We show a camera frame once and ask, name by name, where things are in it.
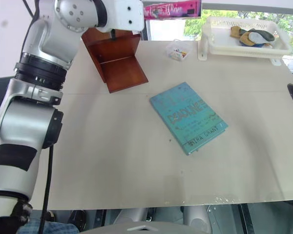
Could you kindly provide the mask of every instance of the table surface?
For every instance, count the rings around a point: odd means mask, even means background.
[[[268,59],[212,56],[183,62],[168,42],[141,41],[149,83],[109,94],[81,42],[67,73],[49,209],[108,209],[293,199],[293,75]],[[186,81],[229,125],[186,156],[149,98]],[[31,204],[42,207],[48,151]]]

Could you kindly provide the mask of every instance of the book cover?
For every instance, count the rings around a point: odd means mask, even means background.
[[[187,155],[228,127],[186,82],[151,97],[150,102]]]

